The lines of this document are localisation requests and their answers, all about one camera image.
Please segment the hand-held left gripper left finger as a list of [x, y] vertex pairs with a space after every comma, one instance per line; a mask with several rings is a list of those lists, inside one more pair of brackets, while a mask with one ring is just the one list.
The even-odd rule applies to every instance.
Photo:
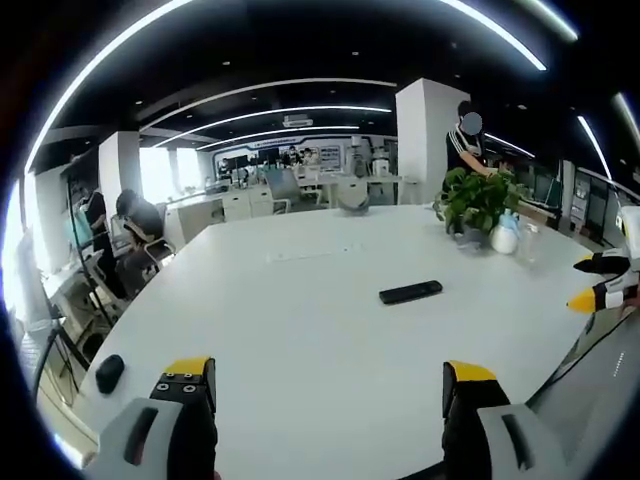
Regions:
[[87, 479], [216, 479], [216, 363], [175, 361], [98, 437]]

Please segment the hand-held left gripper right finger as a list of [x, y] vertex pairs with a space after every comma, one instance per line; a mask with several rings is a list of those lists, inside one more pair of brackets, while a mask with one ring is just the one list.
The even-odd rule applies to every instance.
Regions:
[[442, 450], [447, 479], [559, 479], [560, 445], [525, 404], [513, 404], [490, 370], [443, 363]]

